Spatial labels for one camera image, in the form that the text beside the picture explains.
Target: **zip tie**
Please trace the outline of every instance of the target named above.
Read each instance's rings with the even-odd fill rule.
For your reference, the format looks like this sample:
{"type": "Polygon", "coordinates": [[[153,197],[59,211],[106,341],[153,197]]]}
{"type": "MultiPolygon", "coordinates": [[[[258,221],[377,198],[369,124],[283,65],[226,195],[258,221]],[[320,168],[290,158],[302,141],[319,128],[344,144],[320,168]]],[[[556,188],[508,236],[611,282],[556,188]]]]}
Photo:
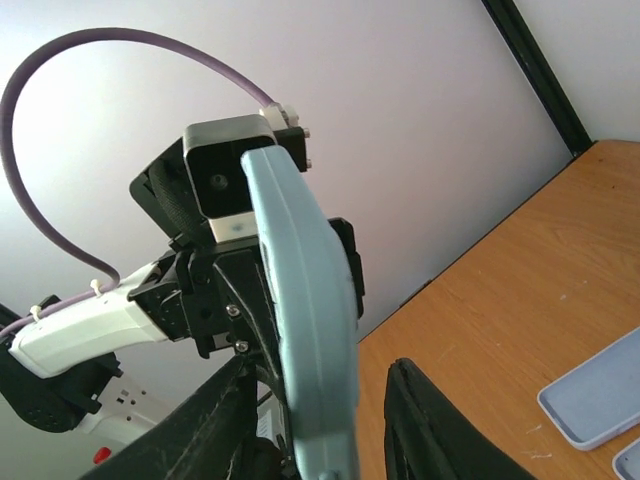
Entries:
{"type": "Polygon", "coordinates": [[[31,307],[29,313],[33,316],[34,322],[39,322],[40,320],[42,320],[40,318],[40,314],[42,313],[42,307],[40,305],[34,305],[33,307],[31,307]]]}
{"type": "Polygon", "coordinates": [[[100,280],[98,279],[93,279],[91,280],[91,283],[89,284],[91,286],[91,289],[95,292],[96,297],[101,297],[102,296],[102,292],[100,291],[100,280]]]}

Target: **red switch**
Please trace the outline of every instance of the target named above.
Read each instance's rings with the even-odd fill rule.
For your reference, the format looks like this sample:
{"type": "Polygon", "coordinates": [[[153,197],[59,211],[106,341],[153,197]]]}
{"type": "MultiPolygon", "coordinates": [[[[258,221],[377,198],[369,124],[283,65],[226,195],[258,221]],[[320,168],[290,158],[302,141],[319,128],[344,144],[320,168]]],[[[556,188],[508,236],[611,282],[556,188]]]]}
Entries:
{"type": "Polygon", "coordinates": [[[111,456],[111,449],[107,448],[107,447],[102,447],[93,456],[93,463],[95,463],[96,465],[100,465],[102,462],[104,462],[110,456],[111,456]]]}

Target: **cable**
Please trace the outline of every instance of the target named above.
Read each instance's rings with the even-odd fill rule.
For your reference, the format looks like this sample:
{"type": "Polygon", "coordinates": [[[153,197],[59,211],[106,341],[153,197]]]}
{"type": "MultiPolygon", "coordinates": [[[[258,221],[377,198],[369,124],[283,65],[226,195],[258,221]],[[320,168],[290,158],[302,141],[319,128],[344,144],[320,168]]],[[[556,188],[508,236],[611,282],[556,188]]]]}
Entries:
{"type": "MultiPolygon", "coordinates": [[[[92,28],[69,33],[46,43],[29,55],[20,64],[9,79],[4,93],[2,94],[2,99],[0,100],[0,157],[2,158],[2,166],[9,182],[9,187],[27,217],[29,217],[31,222],[45,237],[69,255],[109,276],[111,282],[101,289],[102,292],[108,292],[118,287],[120,283],[119,273],[106,262],[85,252],[80,247],[67,240],[49,223],[35,205],[29,196],[29,192],[27,191],[24,182],[22,181],[16,162],[16,155],[13,146],[13,118],[18,98],[20,97],[20,93],[24,86],[31,76],[48,60],[65,50],[69,50],[70,48],[77,47],[79,45],[109,40],[143,43],[179,53],[206,67],[209,67],[215,72],[218,72],[231,80],[260,102],[262,106],[266,107],[274,103],[273,99],[251,80],[217,58],[214,58],[211,55],[208,55],[185,43],[179,42],[178,40],[158,35],[157,33],[131,28],[92,28]]],[[[95,292],[91,290],[63,300],[43,309],[39,317],[44,318],[68,307],[69,305],[73,305],[93,296],[95,296],[95,292]]],[[[13,330],[31,323],[33,320],[32,315],[16,320],[0,330],[0,338],[13,330]]]]}

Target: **white wall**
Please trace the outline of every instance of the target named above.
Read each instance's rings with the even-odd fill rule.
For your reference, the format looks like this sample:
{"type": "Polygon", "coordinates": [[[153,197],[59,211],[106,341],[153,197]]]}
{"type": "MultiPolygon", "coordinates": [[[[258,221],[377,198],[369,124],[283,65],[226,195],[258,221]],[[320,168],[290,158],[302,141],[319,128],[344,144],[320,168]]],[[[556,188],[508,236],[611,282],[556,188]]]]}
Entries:
{"type": "Polygon", "coordinates": [[[640,2],[515,3],[591,138],[640,140],[640,2]]]}
{"type": "MultiPolygon", "coordinates": [[[[51,5],[0,6],[0,84],[55,36],[134,26],[218,55],[296,106],[312,131],[314,168],[306,179],[328,216],[356,227],[367,284],[361,335],[569,159],[480,2],[51,5]]],[[[20,167],[54,225],[130,272],[166,245],[129,198],[131,179],[189,123],[256,109],[228,82],[170,53],[131,44],[82,47],[43,68],[21,99],[20,167]]],[[[94,272],[49,245],[0,185],[0,300],[24,312],[52,292],[85,289],[94,272]]],[[[120,358],[149,390],[175,403],[225,355],[202,361],[187,341],[120,358]]],[[[0,468],[10,469],[10,458],[24,453],[3,445],[0,468]]],[[[42,478],[34,472],[21,478],[42,478]]]]}

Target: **black door frame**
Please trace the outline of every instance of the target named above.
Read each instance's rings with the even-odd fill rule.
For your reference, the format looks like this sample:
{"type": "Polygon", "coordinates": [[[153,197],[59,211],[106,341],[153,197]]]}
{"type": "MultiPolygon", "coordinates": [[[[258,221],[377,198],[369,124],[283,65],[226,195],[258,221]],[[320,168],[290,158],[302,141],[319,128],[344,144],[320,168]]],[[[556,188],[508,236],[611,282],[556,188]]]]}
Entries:
{"type": "Polygon", "coordinates": [[[573,158],[593,145],[513,0],[482,0],[573,158]]]}

